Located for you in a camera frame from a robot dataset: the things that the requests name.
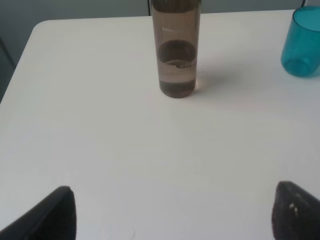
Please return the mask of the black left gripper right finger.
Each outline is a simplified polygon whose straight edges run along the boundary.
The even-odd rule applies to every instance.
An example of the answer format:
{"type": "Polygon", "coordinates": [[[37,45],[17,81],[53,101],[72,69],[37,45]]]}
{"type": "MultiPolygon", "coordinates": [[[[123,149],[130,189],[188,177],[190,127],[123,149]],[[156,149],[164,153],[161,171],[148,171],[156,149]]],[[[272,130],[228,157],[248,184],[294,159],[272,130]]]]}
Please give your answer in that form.
{"type": "Polygon", "coordinates": [[[271,225],[276,240],[318,240],[320,200],[291,181],[276,187],[271,225]]]}

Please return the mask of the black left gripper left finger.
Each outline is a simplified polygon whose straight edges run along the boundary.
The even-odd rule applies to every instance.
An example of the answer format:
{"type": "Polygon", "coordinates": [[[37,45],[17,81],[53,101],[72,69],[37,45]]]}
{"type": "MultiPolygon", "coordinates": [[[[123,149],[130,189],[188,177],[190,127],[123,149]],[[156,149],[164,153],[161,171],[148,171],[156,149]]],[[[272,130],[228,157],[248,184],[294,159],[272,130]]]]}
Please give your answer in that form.
{"type": "Polygon", "coordinates": [[[74,240],[77,212],[74,192],[60,186],[0,231],[2,240],[74,240]]]}

